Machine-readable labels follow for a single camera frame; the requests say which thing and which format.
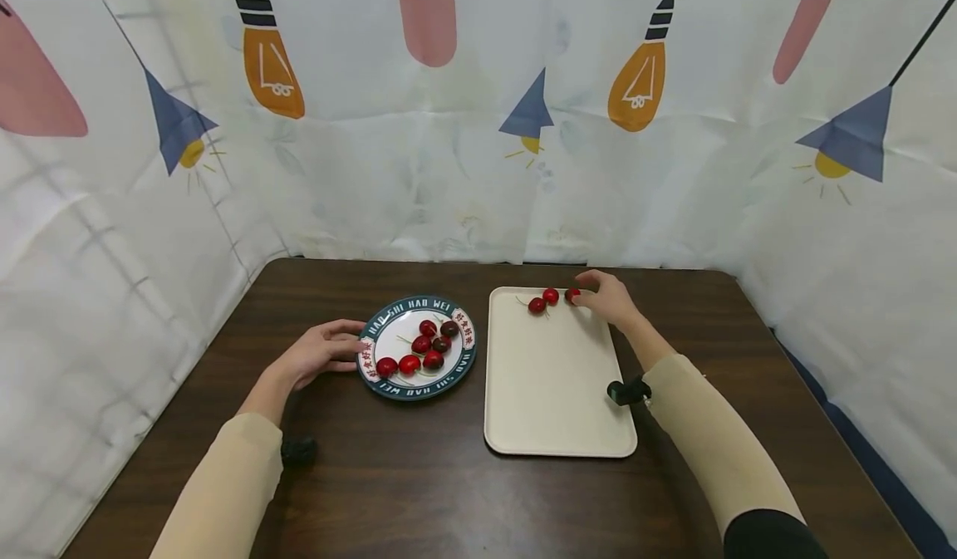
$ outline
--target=plastic tray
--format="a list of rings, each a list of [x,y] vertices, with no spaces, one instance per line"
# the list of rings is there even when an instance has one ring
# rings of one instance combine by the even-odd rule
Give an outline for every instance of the plastic tray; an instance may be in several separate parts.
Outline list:
[[[605,390],[621,380],[609,326],[562,299],[534,316],[542,289],[489,296],[485,440],[503,454],[624,458],[638,444],[628,407]]]

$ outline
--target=pink light bulb print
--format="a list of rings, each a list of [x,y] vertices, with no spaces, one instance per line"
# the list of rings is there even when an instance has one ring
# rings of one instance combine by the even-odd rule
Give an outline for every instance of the pink light bulb print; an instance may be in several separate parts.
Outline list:
[[[405,47],[416,61],[442,67],[455,55],[455,0],[399,0]]]
[[[801,0],[794,12],[794,19],[783,37],[777,59],[774,60],[772,75],[776,82],[784,83],[798,68],[801,57],[811,44],[817,27],[831,6],[831,0]]]
[[[83,137],[86,118],[23,20],[0,0],[0,130]]]

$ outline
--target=forearm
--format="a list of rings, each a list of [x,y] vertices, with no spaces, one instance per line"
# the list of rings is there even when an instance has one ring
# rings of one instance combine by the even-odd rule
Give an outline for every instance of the forearm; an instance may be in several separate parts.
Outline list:
[[[270,365],[249,391],[237,415],[259,414],[278,427],[295,384],[295,376],[286,374],[281,365]]]
[[[189,477],[150,559],[247,559],[282,473],[282,432],[259,413],[229,420]]]
[[[654,368],[661,359],[676,353],[675,348],[637,311],[627,324],[621,326],[621,331],[631,344],[631,349],[635,351],[641,368],[646,372]]]
[[[700,371],[644,318],[625,334],[652,391],[648,409],[698,479],[720,533],[756,508],[777,509],[804,522],[768,452]]]

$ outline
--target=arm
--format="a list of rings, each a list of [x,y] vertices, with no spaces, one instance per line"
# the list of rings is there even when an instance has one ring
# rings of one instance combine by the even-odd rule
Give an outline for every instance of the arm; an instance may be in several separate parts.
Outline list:
[[[591,308],[617,326],[635,350],[645,370],[643,381],[652,390],[648,409],[698,479],[722,537],[737,516],[757,508],[804,523],[791,490],[751,429],[638,312],[624,284],[597,270],[578,280],[598,291],[583,291],[575,305]]]
[[[278,425],[286,400],[323,371],[354,370],[355,362],[331,359],[361,350],[346,331],[363,326],[358,321],[314,326],[263,372],[189,477],[151,559],[249,557],[282,473]]]

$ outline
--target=black sleeve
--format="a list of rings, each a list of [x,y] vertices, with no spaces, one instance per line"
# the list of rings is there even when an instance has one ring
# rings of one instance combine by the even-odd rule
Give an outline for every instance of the black sleeve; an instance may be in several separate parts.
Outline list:
[[[794,516],[752,509],[731,521],[724,533],[725,559],[827,559],[811,530]]]

